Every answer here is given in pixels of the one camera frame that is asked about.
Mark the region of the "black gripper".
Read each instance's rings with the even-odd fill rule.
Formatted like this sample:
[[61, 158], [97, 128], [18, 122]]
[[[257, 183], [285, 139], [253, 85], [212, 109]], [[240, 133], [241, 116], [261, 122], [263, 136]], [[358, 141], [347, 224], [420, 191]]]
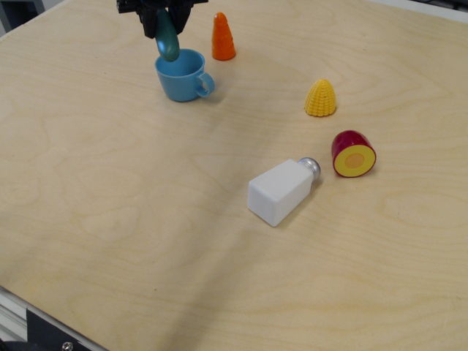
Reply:
[[208, 0], [117, 0], [116, 7], [119, 13], [137, 13], [143, 25], [144, 34], [154, 39], [158, 10], [168, 11], [176, 34], [180, 34], [184, 30], [193, 6], [207, 2]]

